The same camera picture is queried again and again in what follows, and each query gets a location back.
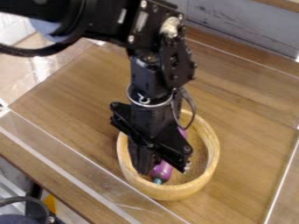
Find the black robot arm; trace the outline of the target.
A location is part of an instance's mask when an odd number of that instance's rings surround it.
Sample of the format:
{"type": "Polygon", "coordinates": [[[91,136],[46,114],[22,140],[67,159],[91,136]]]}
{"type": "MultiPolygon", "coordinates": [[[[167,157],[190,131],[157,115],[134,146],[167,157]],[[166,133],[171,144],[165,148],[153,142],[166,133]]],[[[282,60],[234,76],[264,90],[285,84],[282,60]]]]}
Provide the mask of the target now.
{"type": "Polygon", "coordinates": [[[38,49],[0,44],[0,53],[49,56],[81,39],[98,39],[126,48],[131,62],[129,104],[113,102],[111,123],[127,134],[137,171],[147,174],[162,162],[185,172],[193,147],[181,134],[185,84],[197,63],[186,43],[185,15],[166,0],[0,0],[0,12],[31,19],[54,43],[38,49]]]}

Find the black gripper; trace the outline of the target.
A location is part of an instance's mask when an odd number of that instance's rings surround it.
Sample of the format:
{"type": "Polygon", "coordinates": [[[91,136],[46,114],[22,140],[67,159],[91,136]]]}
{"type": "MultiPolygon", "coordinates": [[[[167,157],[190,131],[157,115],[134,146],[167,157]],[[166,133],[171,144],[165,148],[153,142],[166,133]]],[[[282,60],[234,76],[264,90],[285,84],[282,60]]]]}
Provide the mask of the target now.
{"type": "Polygon", "coordinates": [[[149,175],[165,160],[179,172],[191,162],[193,146],[179,131],[170,106],[147,108],[114,101],[111,124],[129,136],[129,153],[137,172],[149,175]]]}

